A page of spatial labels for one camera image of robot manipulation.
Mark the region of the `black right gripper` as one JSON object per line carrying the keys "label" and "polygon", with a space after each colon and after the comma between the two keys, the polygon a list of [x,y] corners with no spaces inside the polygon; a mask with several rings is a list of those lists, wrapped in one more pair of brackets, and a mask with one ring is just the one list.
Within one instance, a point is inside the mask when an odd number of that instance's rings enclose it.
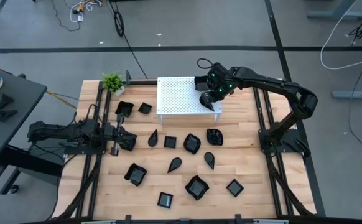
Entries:
{"label": "black right gripper", "polygon": [[231,72],[222,64],[214,63],[208,72],[208,87],[209,93],[202,93],[200,98],[203,101],[210,101],[210,106],[213,108],[218,100],[223,100],[227,95],[234,93],[234,81],[231,79]]}

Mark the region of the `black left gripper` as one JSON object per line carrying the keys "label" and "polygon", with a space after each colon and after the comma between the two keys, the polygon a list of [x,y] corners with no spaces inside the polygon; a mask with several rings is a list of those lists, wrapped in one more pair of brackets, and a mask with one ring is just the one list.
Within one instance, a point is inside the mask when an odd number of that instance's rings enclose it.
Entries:
{"label": "black left gripper", "polygon": [[[121,114],[117,114],[116,115],[116,122],[117,122],[117,126],[113,126],[109,121],[105,122],[105,126],[104,126],[104,138],[107,141],[113,141],[113,146],[111,148],[111,152],[110,154],[112,156],[118,156],[119,153],[119,144],[117,142],[118,138],[119,138],[119,134],[118,134],[118,128],[121,126]],[[132,142],[135,141],[137,136],[133,133],[130,133],[128,131],[125,130],[124,127],[121,126],[121,141],[122,142]]]}

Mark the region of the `black teardrop plate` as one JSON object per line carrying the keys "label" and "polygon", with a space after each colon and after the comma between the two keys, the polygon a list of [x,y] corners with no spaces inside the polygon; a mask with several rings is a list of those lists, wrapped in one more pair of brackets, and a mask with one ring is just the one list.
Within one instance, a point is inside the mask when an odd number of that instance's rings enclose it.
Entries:
{"label": "black teardrop plate", "polygon": [[175,169],[178,169],[181,165],[182,165],[181,158],[176,157],[176,158],[172,159],[172,161],[170,162],[167,172],[170,173],[170,172],[174,171]]}
{"label": "black teardrop plate", "polygon": [[155,147],[158,142],[158,130],[155,130],[148,139],[149,147]]}
{"label": "black teardrop plate", "polygon": [[214,108],[210,106],[210,101],[203,101],[201,98],[199,98],[199,100],[202,106],[208,108],[211,111],[214,111]]}
{"label": "black teardrop plate", "polygon": [[204,159],[209,167],[214,170],[215,168],[215,157],[211,152],[206,152],[204,155]]}

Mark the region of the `white perforated metal shelf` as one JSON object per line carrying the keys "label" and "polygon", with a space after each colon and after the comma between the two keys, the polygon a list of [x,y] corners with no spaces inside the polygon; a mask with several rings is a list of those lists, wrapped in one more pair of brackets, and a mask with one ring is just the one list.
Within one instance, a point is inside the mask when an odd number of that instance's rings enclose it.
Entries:
{"label": "white perforated metal shelf", "polygon": [[201,92],[195,89],[194,77],[159,77],[157,79],[156,114],[160,124],[164,116],[213,115],[218,123],[222,105],[213,103],[210,110],[200,103]]}

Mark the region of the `green plant in white pot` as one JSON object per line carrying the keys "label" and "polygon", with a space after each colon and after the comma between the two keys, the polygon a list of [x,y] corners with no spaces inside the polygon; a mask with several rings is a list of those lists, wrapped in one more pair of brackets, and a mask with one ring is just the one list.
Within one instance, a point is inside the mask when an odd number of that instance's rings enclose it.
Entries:
{"label": "green plant in white pot", "polygon": [[122,76],[116,72],[104,73],[102,82],[103,88],[114,93],[116,96],[121,96],[125,91]]}

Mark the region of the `dark grey side table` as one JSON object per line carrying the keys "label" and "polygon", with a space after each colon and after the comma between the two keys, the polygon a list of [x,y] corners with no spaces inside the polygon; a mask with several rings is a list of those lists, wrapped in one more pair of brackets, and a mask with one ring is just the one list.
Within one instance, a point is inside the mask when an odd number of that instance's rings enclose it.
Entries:
{"label": "dark grey side table", "polygon": [[47,87],[40,83],[15,76],[4,70],[0,70],[0,77],[3,79],[3,84],[0,88],[0,100],[3,94],[10,96],[14,101],[9,105],[9,108],[17,111],[16,114],[7,120],[0,121],[0,176],[7,166],[29,169],[57,177],[60,176],[62,165],[34,157],[26,152],[21,152],[9,144],[42,99]]}

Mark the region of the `black triangular part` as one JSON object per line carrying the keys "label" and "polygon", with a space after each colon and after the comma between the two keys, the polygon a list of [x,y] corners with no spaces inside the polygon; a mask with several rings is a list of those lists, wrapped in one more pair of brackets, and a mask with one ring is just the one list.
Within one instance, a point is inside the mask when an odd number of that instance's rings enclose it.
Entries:
{"label": "black triangular part", "polygon": [[0,100],[0,110],[13,102],[14,102],[14,99],[12,97],[10,97],[6,94],[2,94],[2,98]]}
{"label": "black triangular part", "polygon": [[0,110],[0,122],[7,121],[11,116],[15,115],[17,110]]}

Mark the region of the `grey desk foot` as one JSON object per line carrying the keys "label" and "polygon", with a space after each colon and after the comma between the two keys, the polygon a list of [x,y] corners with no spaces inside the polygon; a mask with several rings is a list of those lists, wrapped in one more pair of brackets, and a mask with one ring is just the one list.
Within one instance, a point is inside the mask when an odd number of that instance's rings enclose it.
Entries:
{"label": "grey desk foot", "polygon": [[362,20],[362,12],[351,11],[356,2],[357,0],[341,0],[341,3],[332,10],[307,11],[306,16],[309,19],[359,21]]}
{"label": "grey desk foot", "polygon": [[352,98],[362,100],[362,91],[332,91],[333,98]]}

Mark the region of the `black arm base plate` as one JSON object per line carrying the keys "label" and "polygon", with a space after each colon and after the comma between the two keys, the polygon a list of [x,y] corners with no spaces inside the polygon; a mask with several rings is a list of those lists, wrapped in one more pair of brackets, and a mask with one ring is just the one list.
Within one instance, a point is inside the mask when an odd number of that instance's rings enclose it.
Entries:
{"label": "black arm base plate", "polygon": [[61,142],[66,154],[100,155],[106,152],[102,133],[82,134],[80,137]]}
{"label": "black arm base plate", "polygon": [[265,154],[283,153],[283,152],[296,152],[303,157],[310,157],[311,150],[308,145],[304,143],[297,129],[289,129],[285,132],[280,139],[280,144],[273,145],[269,140],[269,130],[259,130],[259,141],[261,145],[261,151]]}

